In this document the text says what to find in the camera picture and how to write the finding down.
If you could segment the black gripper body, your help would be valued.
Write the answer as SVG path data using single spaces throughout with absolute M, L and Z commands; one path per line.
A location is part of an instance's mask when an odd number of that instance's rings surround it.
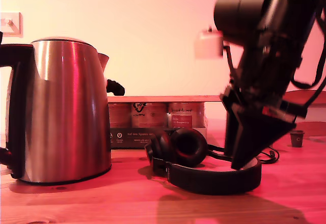
M 258 112 L 279 119 L 305 119 L 308 109 L 295 102 L 284 100 L 285 81 L 274 74 L 268 67 L 255 70 L 247 67 L 240 71 L 233 66 L 230 46 L 224 45 L 227 63 L 230 68 L 230 84 L 221 94 L 226 109 L 229 103 L 254 109 Z

